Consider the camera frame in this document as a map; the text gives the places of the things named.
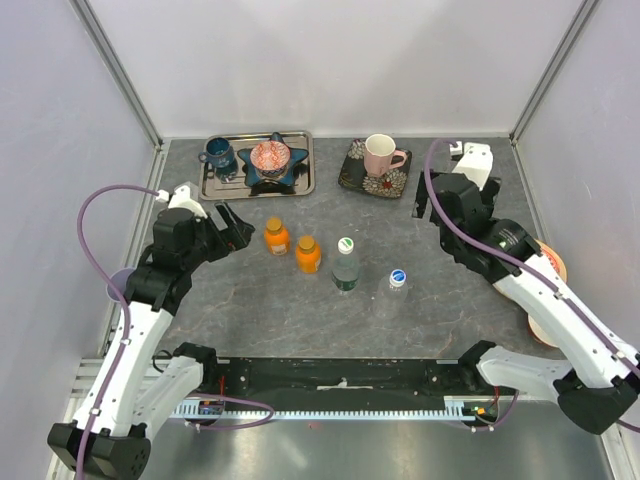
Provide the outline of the blue white bottle cap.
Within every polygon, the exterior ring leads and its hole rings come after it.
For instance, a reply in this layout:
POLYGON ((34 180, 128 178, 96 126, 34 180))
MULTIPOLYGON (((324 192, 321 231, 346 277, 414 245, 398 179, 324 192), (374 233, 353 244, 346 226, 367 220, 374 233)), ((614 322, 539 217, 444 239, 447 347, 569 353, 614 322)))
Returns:
POLYGON ((389 282, 395 288, 402 287, 405 284, 406 280, 406 272, 401 269, 394 269, 389 276, 389 282))

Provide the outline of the clear plastic bottle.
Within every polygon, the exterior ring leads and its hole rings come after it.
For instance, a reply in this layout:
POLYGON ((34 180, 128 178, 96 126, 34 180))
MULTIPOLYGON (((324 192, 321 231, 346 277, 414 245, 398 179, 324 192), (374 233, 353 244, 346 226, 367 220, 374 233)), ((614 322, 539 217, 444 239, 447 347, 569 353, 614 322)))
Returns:
POLYGON ((380 280, 374 297, 373 314, 379 319, 387 320, 396 317, 408 294, 407 280, 400 288, 395 288, 390 284, 389 276, 391 272, 380 280))

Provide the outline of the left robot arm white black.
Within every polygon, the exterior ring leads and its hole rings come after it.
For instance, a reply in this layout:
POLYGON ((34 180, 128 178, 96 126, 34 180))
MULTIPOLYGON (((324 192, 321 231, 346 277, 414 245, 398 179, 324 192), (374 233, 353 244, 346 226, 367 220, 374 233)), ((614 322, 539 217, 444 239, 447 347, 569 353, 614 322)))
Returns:
POLYGON ((216 210, 220 229, 200 207, 168 207, 152 229, 124 290, 111 346, 81 407, 68 423, 51 427, 47 443, 77 478, 137 479, 152 440, 191 393, 219 386, 214 349, 185 342, 148 389, 142 387, 165 331, 205 263, 246 248, 255 232, 225 202, 216 210))

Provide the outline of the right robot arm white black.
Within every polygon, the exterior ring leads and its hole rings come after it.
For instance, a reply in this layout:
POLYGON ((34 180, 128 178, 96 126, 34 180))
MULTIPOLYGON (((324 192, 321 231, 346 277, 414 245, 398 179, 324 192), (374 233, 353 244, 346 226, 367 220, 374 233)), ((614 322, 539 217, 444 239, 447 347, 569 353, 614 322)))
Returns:
POLYGON ((521 225, 494 217, 499 189, 495 177, 479 188, 462 173, 425 172, 414 215, 428 214, 442 250, 525 310, 564 358, 518 354, 480 341, 459 360, 459 384, 473 394, 492 385, 533 395, 600 435, 639 398, 639 352, 571 291, 521 225))

